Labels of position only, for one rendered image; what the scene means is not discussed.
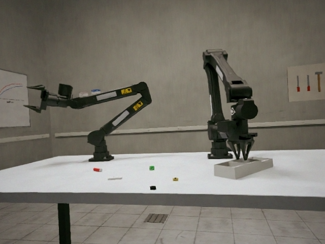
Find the white three-compartment bin rack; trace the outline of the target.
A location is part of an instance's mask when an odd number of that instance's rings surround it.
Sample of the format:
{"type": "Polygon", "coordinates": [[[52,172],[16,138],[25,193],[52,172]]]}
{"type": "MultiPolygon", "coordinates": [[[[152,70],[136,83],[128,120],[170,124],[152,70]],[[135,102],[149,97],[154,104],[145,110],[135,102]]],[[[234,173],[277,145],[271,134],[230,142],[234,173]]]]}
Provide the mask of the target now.
{"type": "Polygon", "coordinates": [[[237,180],[272,167],[272,158],[250,157],[246,161],[240,158],[215,164],[214,176],[237,180]]]}

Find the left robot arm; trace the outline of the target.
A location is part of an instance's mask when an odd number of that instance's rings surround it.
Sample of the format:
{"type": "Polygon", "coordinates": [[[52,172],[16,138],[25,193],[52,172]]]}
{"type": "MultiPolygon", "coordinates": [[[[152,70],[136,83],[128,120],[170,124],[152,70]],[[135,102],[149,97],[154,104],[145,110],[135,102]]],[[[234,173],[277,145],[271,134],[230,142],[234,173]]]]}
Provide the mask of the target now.
{"type": "Polygon", "coordinates": [[[227,59],[228,54],[222,49],[210,49],[203,52],[203,67],[208,78],[211,106],[211,120],[207,122],[208,137],[209,140],[213,140],[212,155],[207,154],[208,159],[233,159],[233,155],[228,152],[226,147],[227,139],[232,134],[248,134],[247,120],[255,118],[258,113],[254,99],[251,98],[252,88],[245,80],[237,76],[226,62],[227,59]],[[236,105],[231,106],[231,117],[235,120],[224,118],[218,76],[225,85],[226,103],[237,102],[236,105]],[[217,125],[215,125],[216,123],[217,125]]]}

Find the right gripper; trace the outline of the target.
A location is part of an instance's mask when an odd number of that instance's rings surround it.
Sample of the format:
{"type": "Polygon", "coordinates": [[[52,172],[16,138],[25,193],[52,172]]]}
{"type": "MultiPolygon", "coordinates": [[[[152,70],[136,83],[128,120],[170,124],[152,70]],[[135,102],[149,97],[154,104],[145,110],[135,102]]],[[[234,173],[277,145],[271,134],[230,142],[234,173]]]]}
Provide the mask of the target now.
{"type": "Polygon", "coordinates": [[[37,113],[41,113],[41,110],[46,110],[47,105],[49,106],[57,106],[57,101],[59,100],[58,96],[49,95],[49,90],[45,89],[44,85],[36,85],[36,86],[27,86],[27,88],[41,90],[41,105],[32,106],[32,105],[23,105],[24,107],[30,108],[37,113]]]}

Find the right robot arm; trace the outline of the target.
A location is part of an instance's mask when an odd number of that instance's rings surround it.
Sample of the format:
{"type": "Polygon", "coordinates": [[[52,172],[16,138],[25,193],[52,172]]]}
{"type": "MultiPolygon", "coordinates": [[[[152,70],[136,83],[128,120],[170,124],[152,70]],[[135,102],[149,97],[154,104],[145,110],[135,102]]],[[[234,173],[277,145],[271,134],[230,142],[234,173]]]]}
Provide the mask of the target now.
{"type": "Polygon", "coordinates": [[[87,143],[95,145],[93,158],[89,159],[89,162],[107,162],[114,159],[114,156],[110,156],[109,151],[107,151],[106,140],[104,140],[104,138],[149,105],[149,103],[152,103],[149,88],[145,82],[139,82],[138,84],[132,84],[90,96],[73,98],[73,87],[66,84],[59,84],[58,94],[60,94],[60,96],[66,96],[66,98],[58,96],[59,100],[57,101],[57,107],[63,108],[70,106],[73,109],[82,109],[96,104],[134,96],[139,93],[143,95],[143,97],[140,97],[124,111],[102,126],[100,131],[96,130],[88,134],[87,143]]]}

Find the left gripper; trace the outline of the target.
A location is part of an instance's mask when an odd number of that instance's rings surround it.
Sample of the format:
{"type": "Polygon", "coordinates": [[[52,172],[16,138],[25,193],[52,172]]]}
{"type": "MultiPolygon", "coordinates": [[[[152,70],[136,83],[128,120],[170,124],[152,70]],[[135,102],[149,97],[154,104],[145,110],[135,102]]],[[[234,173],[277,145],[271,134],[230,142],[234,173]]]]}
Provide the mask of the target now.
{"type": "Polygon", "coordinates": [[[228,138],[227,143],[232,149],[237,160],[240,159],[241,150],[242,150],[244,161],[247,160],[249,152],[254,144],[253,137],[257,137],[257,133],[248,132],[248,134],[232,134],[232,136],[228,138]],[[237,146],[237,152],[234,144],[236,144],[237,146]],[[246,151],[246,145],[247,145],[247,151],[246,151]]]}

